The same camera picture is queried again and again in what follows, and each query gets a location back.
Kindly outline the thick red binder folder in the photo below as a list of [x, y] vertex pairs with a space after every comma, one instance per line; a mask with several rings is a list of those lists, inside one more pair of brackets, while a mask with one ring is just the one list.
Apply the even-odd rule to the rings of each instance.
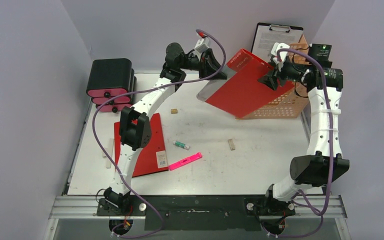
[[139, 154], [132, 175], [133, 178], [169, 170], [167, 157], [162, 159], [159, 155], [159, 153], [165, 153], [166, 150], [161, 115], [159, 113], [155, 113], [152, 116], [150, 126], [152, 136], [148, 145]]

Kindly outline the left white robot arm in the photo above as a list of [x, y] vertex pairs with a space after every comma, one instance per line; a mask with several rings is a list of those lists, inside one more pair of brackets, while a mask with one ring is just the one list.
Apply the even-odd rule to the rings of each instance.
[[144, 97], [140, 101], [120, 111], [118, 162], [103, 150], [115, 168], [113, 180], [103, 197], [111, 211], [119, 216], [131, 210], [130, 195], [134, 193], [131, 180], [139, 155], [152, 137], [150, 118], [186, 81], [185, 70], [197, 71], [199, 81], [227, 79], [222, 72], [225, 61], [219, 63], [216, 60], [206, 38], [199, 40], [189, 53], [185, 53], [177, 42], [170, 43], [165, 53], [165, 63], [153, 88], [142, 90]]

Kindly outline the thin red folder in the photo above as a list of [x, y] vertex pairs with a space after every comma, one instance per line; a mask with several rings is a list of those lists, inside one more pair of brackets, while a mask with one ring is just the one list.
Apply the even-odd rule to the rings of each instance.
[[227, 80], [211, 80], [196, 95], [204, 103], [237, 119], [258, 119], [257, 110], [294, 88], [291, 82], [276, 90], [260, 82], [272, 66], [250, 51], [241, 48], [224, 68]]

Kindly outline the orange plastic file organizer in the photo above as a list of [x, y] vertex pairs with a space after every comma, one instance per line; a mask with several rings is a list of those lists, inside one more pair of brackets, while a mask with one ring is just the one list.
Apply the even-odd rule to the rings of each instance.
[[292, 88], [261, 108], [244, 116], [251, 119], [294, 119], [309, 103], [305, 86], [300, 83], [288, 83]]

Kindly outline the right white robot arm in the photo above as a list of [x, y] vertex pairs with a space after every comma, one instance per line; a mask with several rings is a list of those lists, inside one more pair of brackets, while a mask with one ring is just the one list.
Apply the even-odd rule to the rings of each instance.
[[289, 176], [272, 184], [266, 191], [262, 207], [270, 215], [286, 210], [298, 195], [312, 188], [325, 186], [325, 203], [319, 215], [328, 208], [332, 183], [346, 173], [350, 161], [343, 157], [339, 141], [340, 100], [344, 73], [333, 68], [329, 60], [331, 45], [312, 44], [308, 53], [286, 43], [274, 43], [270, 54], [270, 70], [260, 82], [272, 90], [288, 81], [306, 87], [310, 103], [310, 135], [305, 155], [294, 157]]

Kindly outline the black clipboard with paper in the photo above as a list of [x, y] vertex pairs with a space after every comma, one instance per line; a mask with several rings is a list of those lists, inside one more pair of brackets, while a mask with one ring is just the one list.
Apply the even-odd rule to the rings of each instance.
[[260, 22], [256, 25], [250, 52], [268, 63], [275, 43], [298, 43], [303, 32], [300, 26]]

